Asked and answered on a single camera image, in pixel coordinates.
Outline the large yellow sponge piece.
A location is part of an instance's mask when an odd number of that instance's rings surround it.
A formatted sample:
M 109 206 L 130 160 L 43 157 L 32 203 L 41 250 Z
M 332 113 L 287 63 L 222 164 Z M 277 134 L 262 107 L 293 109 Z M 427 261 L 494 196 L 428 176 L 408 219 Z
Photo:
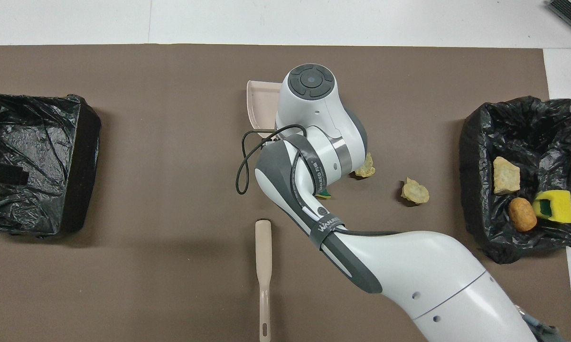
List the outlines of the large yellow sponge piece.
M 539 192 L 535 200 L 552 200 L 553 221 L 557 223 L 571 223 L 571 193 L 568 190 L 554 189 Z

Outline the brown table mat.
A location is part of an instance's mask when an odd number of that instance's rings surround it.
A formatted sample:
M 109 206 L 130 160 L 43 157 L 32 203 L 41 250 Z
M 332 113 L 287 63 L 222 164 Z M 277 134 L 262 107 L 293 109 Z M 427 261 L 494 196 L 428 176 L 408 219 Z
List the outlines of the brown table mat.
M 235 192 L 248 80 L 328 67 L 376 167 L 322 204 L 356 231 L 436 231 L 471 249 L 514 303 L 571 340 L 567 251 L 506 266 L 465 230 L 464 119 L 486 102 L 548 99 L 543 53 L 362 46 L 0 46 L 0 94 L 79 95 L 102 121 L 85 227 L 0 234 L 0 342 L 258 341 L 257 219 L 272 221 L 272 340 L 425 342 L 389 299 L 359 290 L 251 178 Z M 401 197 L 406 178 L 428 203 Z

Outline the beige hand brush black bristles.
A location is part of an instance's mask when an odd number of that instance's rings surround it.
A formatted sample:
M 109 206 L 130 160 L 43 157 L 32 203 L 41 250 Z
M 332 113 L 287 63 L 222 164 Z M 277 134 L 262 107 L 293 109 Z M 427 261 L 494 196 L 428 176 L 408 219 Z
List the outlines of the beige hand brush black bristles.
M 270 282 L 272 277 L 271 222 L 255 223 L 255 260 L 259 283 L 259 341 L 271 342 Z

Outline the beige plastic dustpan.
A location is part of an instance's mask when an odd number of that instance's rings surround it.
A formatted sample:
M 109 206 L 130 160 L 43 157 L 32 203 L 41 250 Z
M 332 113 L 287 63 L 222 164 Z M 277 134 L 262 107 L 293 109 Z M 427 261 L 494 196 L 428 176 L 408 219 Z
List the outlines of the beige plastic dustpan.
M 246 101 L 249 121 L 263 139 L 275 130 L 276 114 L 281 83 L 249 80 L 246 85 Z

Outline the orange crusted bread piece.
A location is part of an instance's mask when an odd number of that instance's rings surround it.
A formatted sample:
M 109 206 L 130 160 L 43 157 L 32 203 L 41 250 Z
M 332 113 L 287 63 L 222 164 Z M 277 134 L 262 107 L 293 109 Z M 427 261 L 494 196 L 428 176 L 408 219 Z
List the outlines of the orange crusted bread piece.
M 495 195 L 516 193 L 520 190 L 520 167 L 498 156 L 492 163 L 493 187 Z

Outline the pale bread chunk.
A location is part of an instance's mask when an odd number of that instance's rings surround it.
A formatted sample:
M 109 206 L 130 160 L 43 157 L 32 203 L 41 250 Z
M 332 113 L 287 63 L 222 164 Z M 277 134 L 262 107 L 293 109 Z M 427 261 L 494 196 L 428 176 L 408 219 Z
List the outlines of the pale bread chunk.
M 367 153 L 364 164 L 354 171 L 355 177 L 369 178 L 375 174 L 374 160 L 371 153 Z
M 430 200 L 430 193 L 424 185 L 408 177 L 401 188 L 401 197 L 411 203 L 425 204 Z

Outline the brown oval bread roll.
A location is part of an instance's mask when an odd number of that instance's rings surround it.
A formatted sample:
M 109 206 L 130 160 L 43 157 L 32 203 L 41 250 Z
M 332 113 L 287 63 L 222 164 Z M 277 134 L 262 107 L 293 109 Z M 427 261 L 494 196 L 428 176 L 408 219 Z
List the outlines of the brown oval bread roll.
M 531 203 L 524 198 L 514 198 L 508 207 L 509 218 L 516 231 L 528 232 L 537 225 L 537 216 Z

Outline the yellow sponge piece green side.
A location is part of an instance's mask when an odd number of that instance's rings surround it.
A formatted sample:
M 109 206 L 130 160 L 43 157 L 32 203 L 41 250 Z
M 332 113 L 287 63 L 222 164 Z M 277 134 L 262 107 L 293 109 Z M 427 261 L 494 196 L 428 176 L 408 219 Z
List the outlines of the yellow sponge piece green side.
M 553 221 L 552 200 L 535 199 L 532 203 L 532 208 L 536 217 Z

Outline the black bag-lined bin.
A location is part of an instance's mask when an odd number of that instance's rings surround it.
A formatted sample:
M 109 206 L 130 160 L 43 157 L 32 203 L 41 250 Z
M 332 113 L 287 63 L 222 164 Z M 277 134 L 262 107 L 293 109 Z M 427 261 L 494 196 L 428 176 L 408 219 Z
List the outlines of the black bag-lined bin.
M 0 232 L 53 237 L 83 227 L 101 127 L 78 95 L 0 95 Z
M 519 167 L 517 192 L 494 192 L 498 157 Z M 530 232 L 519 232 L 508 214 L 516 197 L 533 201 L 548 190 L 571 193 L 571 99 L 526 96 L 479 106 L 459 137 L 459 180 L 466 230 L 497 264 L 571 247 L 571 223 L 539 218 Z

